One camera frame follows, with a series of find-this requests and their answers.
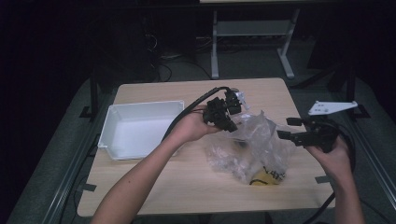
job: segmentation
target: white tray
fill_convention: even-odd
[[[141,159],[161,143],[183,101],[111,105],[98,147],[113,160]]]

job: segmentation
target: wooden table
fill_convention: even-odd
[[[299,117],[289,91],[280,78],[122,85],[114,104],[184,100],[187,106],[205,92],[219,86],[243,91],[251,106],[250,112],[259,114],[263,110],[267,117],[277,123],[286,124],[285,118]],[[216,95],[224,98],[223,91]],[[206,147],[209,147],[206,137],[186,144],[167,163],[138,214],[317,208],[332,193],[329,183],[316,182],[315,177],[325,174],[318,162],[303,148],[299,147],[290,158],[287,177],[280,185],[250,186],[240,183],[231,174],[214,172],[206,160]],[[138,162],[113,161],[104,150],[98,150],[87,180],[96,189],[94,192],[84,190],[78,214],[92,216],[110,188]]]

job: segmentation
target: hand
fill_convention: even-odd
[[[180,143],[196,141],[209,133],[219,132],[216,126],[210,126],[204,123],[203,110],[204,105],[196,106],[190,114],[181,119],[175,128],[170,132],[172,138],[177,138]]]
[[[320,147],[306,147],[306,150],[317,159],[324,171],[336,182],[351,177],[349,150],[340,136],[335,139],[332,151],[329,153],[324,153]]]

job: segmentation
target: gray carpet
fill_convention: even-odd
[[[285,77],[276,55],[276,43],[274,42],[264,43],[254,48],[241,48],[233,53],[221,53],[219,55],[219,78],[281,77],[288,86],[297,84],[317,72],[306,69],[314,43],[312,40],[291,43],[288,57],[296,75],[295,79],[290,80]],[[188,58],[176,58],[173,61],[165,62],[165,64],[172,70],[169,81],[208,80],[210,72],[208,52],[197,54],[196,61],[193,63]],[[163,79],[166,79],[170,74],[165,67],[160,67],[160,73]],[[334,101],[344,95],[342,91],[336,94],[329,93],[325,88],[328,79],[328,77],[323,78],[304,90],[290,90],[301,116],[306,116],[307,110],[316,100]],[[90,122],[89,119],[79,117],[82,108],[90,104],[90,83],[87,80],[81,86],[16,205],[9,223],[54,223],[58,221],[60,223],[89,223],[88,217],[76,215],[76,206],[81,195],[78,186],[86,180],[90,171],[95,152],[94,149],[91,151],[91,144],[97,134],[101,132],[106,109],[114,100],[116,91],[117,89],[111,94],[99,94],[100,113],[93,122]],[[366,141],[375,149],[375,154],[390,178],[395,180],[393,164],[396,158],[394,151],[396,125],[377,103],[368,85],[360,80],[357,82],[356,101],[363,104],[372,117],[359,119],[352,125],[361,130]],[[346,121],[347,116],[343,113],[334,115],[332,118],[347,127],[351,125]],[[389,202],[367,154],[361,149],[364,146],[361,145],[361,141],[356,142],[355,178],[360,196],[388,218],[391,223],[396,223],[395,208]],[[80,169],[78,164],[73,163],[76,160],[76,155],[83,156],[79,160],[83,162]],[[70,170],[74,170],[76,175],[68,176]],[[68,187],[62,187],[64,183],[69,184]],[[60,202],[60,204],[51,205],[53,202]],[[367,223],[386,223],[373,208],[367,205],[362,207]],[[277,211],[271,212],[270,215],[275,224],[303,223],[315,211],[315,209]],[[318,220],[333,223],[333,210],[326,210]]]

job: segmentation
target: clear plastic bag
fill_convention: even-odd
[[[251,184],[252,179],[259,178],[264,184],[278,184],[285,177],[289,157],[296,146],[279,139],[276,130],[296,131],[275,124],[263,112],[257,116],[241,113],[232,120],[237,131],[209,135],[209,164],[216,170],[232,173],[243,183]]]

